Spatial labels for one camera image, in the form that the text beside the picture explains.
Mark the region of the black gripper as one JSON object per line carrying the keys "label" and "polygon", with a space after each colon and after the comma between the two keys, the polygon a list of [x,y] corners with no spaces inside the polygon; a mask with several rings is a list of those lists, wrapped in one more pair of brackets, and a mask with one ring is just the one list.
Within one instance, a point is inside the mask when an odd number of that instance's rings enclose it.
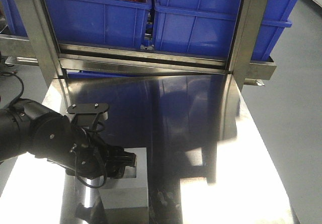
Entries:
{"label": "black gripper", "polygon": [[73,155],[71,166],[65,168],[70,176],[122,178],[125,167],[135,166],[136,154],[107,144],[98,131],[67,130],[65,139],[71,144],[69,154]]}

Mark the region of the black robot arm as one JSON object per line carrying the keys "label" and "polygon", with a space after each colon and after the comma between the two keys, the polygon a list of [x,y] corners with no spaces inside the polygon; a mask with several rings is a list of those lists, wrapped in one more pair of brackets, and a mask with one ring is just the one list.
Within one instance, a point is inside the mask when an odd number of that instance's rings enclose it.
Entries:
{"label": "black robot arm", "polygon": [[87,179],[121,178],[135,167],[136,154],[107,144],[107,103],[73,104],[73,120],[30,99],[1,109],[1,162],[30,153],[63,167],[68,175]]}

